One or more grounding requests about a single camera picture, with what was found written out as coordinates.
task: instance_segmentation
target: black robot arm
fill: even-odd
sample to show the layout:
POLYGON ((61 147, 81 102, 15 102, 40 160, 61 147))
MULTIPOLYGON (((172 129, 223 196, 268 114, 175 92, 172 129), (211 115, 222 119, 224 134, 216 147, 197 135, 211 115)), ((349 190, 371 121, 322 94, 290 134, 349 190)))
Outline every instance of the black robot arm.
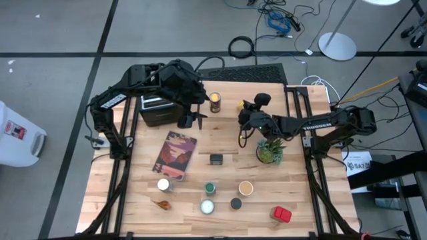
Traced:
POLYGON ((239 114, 240 138, 248 138, 242 136, 242 131, 257 129, 266 139, 282 138, 290 141, 303 131, 336 127, 325 136, 310 139, 312 154, 325 157, 332 145, 350 144, 352 136, 371 135, 376 131, 374 113, 367 108, 349 106, 335 112, 304 118, 270 116, 261 110, 261 106, 268 105, 270 99, 268 94, 259 93, 255 97, 255 103, 244 101, 244 108, 239 114))
POLYGON ((133 65, 123 74, 119 83, 96 95, 88 105, 95 130, 103 133, 110 143, 112 159, 125 159, 130 154, 127 139, 120 136, 114 125, 112 108, 128 97, 150 95, 183 107, 179 128, 189 128, 194 120, 206 117, 191 112, 191 104, 202 104, 209 98, 199 75, 189 63, 177 59, 166 65, 133 65))

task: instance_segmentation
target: white bin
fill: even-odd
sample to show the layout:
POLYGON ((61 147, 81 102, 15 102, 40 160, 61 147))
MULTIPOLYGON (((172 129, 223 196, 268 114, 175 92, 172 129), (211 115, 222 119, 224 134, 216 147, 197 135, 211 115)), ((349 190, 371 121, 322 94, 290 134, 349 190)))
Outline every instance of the white bin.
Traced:
POLYGON ((0 101, 0 164, 27 167, 39 160, 46 131, 0 101))

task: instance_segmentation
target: wooden table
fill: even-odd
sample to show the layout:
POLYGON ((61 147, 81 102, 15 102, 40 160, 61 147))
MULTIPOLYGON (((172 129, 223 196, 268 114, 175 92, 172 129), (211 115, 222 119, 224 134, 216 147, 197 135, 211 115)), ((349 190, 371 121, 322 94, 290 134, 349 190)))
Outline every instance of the wooden table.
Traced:
MULTIPOLYGON (((285 142, 284 159, 280 165, 266 165, 256 159, 256 145, 262 139, 258 131, 248 139, 245 148, 240 148, 237 142, 238 103, 242 99, 253 102, 257 93, 268 93, 272 100, 262 109, 270 115, 286 116, 283 85, 216 81, 205 81, 204 84, 208 93, 217 91, 221 94, 222 109, 219 113, 211 113, 209 102, 200 107, 200 112, 208 116, 203 120, 202 130, 198 129, 197 122, 194 122, 191 129, 178 129, 176 124, 147 127, 143 119, 139 118, 121 235, 133 231, 135 236, 271 237, 308 236, 309 231, 316 231, 300 137, 285 142), (197 146, 184 180, 174 181, 173 193, 162 193, 157 189, 157 181, 164 176, 151 169, 169 131, 196 138, 197 146), (224 154, 224 164, 209 165, 211 153, 224 154), (254 192, 249 197, 242 198, 243 205, 239 211, 232 211, 230 200, 238 196, 238 185, 244 180, 254 184, 254 192), (217 185, 217 193, 213 197, 206 197, 203 192, 203 184, 207 181, 213 181, 217 185), (199 205, 203 199, 211 199, 216 204, 213 214, 204 215, 200 212, 199 205), (172 209, 164 211, 151 200, 167 200, 172 209), (270 218, 271 208, 277 205, 292 212, 290 223, 278 223, 270 218)), ((307 88, 313 114, 328 112, 324 88, 307 88)), ((296 116, 293 102, 290 102, 290 107, 291 115, 296 116)), ((115 124, 119 128, 123 104, 114 110, 115 124)), ((318 135, 329 131, 331 129, 318 130, 318 135)), ((107 152, 107 149, 96 151, 95 157, 107 152)), ((342 158, 337 149, 331 149, 329 154, 337 159, 342 158)), ((113 160, 108 157, 93 163, 76 232, 87 228, 104 206, 112 166, 113 160)), ((332 203, 344 219, 358 230, 357 214, 344 166, 331 159, 324 159, 324 169, 332 203)), ((326 210, 322 202, 319 202, 324 228, 328 232, 326 210)), ((112 210, 110 225, 114 223, 115 212, 116 207, 112 210)))

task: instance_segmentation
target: book cover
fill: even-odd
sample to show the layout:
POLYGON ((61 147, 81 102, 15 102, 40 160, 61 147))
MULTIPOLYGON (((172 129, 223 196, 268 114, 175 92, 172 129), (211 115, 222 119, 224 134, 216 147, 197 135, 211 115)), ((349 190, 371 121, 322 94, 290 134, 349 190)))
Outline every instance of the book cover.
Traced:
POLYGON ((196 143, 197 139, 170 131, 154 163, 153 171, 181 181, 196 143))

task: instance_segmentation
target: potted plant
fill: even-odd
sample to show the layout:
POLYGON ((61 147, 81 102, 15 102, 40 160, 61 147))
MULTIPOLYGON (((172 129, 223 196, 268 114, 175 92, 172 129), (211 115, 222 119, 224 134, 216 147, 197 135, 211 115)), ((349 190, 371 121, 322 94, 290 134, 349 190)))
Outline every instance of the potted plant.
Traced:
POLYGON ((256 148, 256 157, 262 163, 277 163, 280 164, 283 158, 283 141, 281 139, 265 140, 258 142, 256 148))

